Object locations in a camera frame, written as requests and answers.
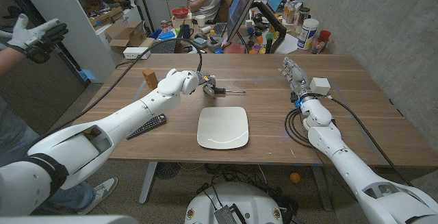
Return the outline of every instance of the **red bowl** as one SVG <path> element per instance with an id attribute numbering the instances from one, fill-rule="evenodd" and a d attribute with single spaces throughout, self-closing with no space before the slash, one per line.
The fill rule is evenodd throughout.
<path id="1" fill-rule="evenodd" d="M 189 10 L 187 8 L 175 8 L 172 13 L 176 18 L 185 18 L 189 14 Z"/>

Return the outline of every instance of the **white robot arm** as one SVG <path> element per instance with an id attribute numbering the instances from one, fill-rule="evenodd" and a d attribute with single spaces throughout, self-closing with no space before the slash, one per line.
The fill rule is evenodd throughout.
<path id="1" fill-rule="evenodd" d="M 285 58 L 279 69 L 298 97 L 310 143 L 335 165 L 371 223 L 438 223 L 438 203 L 425 192 L 378 176 L 342 140 L 331 113 L 311 94 L 305 72 Z"/>
<path id="2" fill-rule="evenodd" d="M 28 215 L 58 188 L 87 179 L 116 146 L 155 115 L 176 108 L 181 93 L 210 88 L 214 76 L 172 69 L 147 96 L 104 119 L 62 129 L 35 144 L 25 159 L 0 168 L 0 216 Z"/>

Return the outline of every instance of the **remote control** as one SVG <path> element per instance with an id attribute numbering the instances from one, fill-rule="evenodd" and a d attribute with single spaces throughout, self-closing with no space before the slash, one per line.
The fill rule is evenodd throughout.
<path id="1" fill-rule="evenodd" d="M 146 122 L 144 125 L 142 125 L 140 128 L 138 128 L 135 132 L 133 132 L 131 135 L 129 135 L 126 139 L 135 138 L 136 136 L 143 134 L 147 131 L 150 131 L 156 127 L 159 127 L 160 125 L 163 125 L 166 122 L 166 117 L 164 114 L 157 115 L 153 117 L 150 121 Z"/>

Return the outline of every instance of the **white square plate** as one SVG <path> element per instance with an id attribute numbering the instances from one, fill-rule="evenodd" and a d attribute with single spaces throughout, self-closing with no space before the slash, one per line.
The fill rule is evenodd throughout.
<path id="1" fill-rule="evenodd" d="M 198 122 L 198 144 L 208 149 L 234 149 L 248 142 L 248 117 L 240 107 L 204 108 Z"/>

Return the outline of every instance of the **jeans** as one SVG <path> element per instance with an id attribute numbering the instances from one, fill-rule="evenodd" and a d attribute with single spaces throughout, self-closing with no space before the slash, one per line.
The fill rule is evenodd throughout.
<path id="1" fill-rule="evenodd" d="M 39 137 L 32 128 L 27 127 L 23 137 L 8 151 L 0 154 L 0 167 L 16 162 L 26 156 L 29 143 Z M 47 201 L 55 206 L 72 208 L 75 211 L 86 208 L 94 199 L 96 193 L 89 184 L 81 182 L 67 190 L 58 189 Z"/>

